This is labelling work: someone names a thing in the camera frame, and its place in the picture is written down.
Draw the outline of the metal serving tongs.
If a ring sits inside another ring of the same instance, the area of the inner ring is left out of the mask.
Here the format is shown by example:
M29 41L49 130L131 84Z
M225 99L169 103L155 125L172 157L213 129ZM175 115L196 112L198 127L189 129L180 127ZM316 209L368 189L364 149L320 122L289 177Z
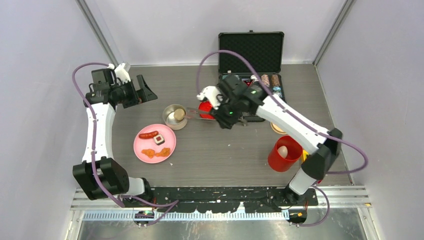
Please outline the metal serving tongs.
M193 107L186 107L186 119L198 119L198 120L207 120L207 121L214 121L215 118L209 114L209 112L200 110L198 108Z

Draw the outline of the beige round bun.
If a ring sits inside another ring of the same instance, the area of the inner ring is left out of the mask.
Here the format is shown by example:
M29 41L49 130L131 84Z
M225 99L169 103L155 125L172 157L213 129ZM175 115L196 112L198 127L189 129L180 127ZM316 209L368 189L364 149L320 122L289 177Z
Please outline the beige round bun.
M180 122L180 121L182 121L184 118L185 118L185 115L186 115L186 112L185 112L185 110L184 109L182 109L182 108L178 108L178 109L176 109L175 111L174 111L174 119L177 121L177 122Z

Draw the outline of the sushi roll piece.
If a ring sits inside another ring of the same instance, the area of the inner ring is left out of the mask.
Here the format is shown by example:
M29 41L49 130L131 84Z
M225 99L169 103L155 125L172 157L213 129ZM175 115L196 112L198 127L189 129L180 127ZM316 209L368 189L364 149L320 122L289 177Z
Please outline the sushi roll piece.
M165 139L160 133L157 134L156 136L154 136L153 140L154 140L155 144L158 145L158 146L165 143Z

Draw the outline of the white egg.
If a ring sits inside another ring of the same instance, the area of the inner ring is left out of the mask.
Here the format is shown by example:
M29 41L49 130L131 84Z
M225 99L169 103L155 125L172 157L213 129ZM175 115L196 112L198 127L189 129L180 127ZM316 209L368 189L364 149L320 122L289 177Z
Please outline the white egg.
M285 145L280 146L277 149L277 152L282 158L286 158L288 156L288 148Z

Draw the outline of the red plastic cup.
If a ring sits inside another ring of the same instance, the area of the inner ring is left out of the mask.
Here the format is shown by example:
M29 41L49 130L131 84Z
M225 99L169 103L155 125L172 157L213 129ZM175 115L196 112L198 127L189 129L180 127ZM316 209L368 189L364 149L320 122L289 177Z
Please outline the red plastic cup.
M279 152L281 147L287 149L286 156L282 156ZM280 137L267 157L268 165L277 172L286 172L296 163L303 154L303 148L292 137L284 135Z

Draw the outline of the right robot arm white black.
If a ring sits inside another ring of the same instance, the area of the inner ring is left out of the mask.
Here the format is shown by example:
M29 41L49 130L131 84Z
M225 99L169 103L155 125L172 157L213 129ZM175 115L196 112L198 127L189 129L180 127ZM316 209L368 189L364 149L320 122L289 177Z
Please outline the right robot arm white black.
M285 131L308 157L283 190L290 205L299 205L306 191L322 180L340 154L343 136L337 128L321 127L290 107L277 94L273 94L261 80L246 85L235 74L229 74L215 86L207 86L197 95L200 101L212 105L209 114L222 129L231 129L242 113L252 113Z

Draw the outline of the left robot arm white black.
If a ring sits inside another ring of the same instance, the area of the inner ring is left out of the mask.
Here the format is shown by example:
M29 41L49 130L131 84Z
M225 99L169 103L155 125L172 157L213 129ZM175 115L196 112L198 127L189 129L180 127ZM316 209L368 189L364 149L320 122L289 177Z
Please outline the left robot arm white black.
M87 140L80 164L74 165L72 175L90 200L111 199L124 207L123 198L133 198L141 207L148 207L154 199L149 182L141 177L130 177L115 160L112 147L112 129L117 106L129 108L158 97L147 86L143 76L137 77L136 89L129 75L130 65L100 64L92 70L89 91L78 87L76 73L72 82L83 99L88 118Z

